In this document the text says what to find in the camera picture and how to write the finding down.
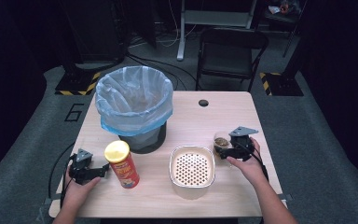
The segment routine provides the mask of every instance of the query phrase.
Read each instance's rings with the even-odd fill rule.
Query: chair
[[[231,27],[212,27],[200,35],[196,91],[201,75],[250,79],[251,91],[260,57],[269,44],[261,32]],[[252,60],[252,49],[258,53]]]
[[[295,35],[295,33],[297,31],[298,23],[301,20],[301,17],[304,12],[304,9],[307,5],[307,2],[308,2],[308,0],[304,1],[304,6],[301,8],[301,12],[298,15],[283,15],[282,13],[272,14],[269,11],[268,6],[266,6],[261,12],[262,15],[260,16],[260,20],[267,21],[269,23],[278,24],[278,25],[290,30],[289,40],[287,42],[286,49],[284,50],[283,58],[286,56],[287,50],[289,50],[290,44],[292,43],[293,36]]]

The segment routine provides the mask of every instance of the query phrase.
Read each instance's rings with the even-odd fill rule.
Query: chair seat
[[[298,21],[297,15],[283,15],[282,13],[278,12],[272,14],[268,8],[264,11],[264,18],[268,21],[274,21],[284,25],[293,25],[295,26]]]
[[[236,47],[206,44],[202,60],[202,73],[251,76],[252,51]]]

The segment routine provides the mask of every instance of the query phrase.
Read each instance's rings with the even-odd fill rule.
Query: chair backrest
[[[269,39],[258,31],[233,27],[212,27],[203,31],[200,36],[200,47],[204,44],[236,46],[264,51]]]

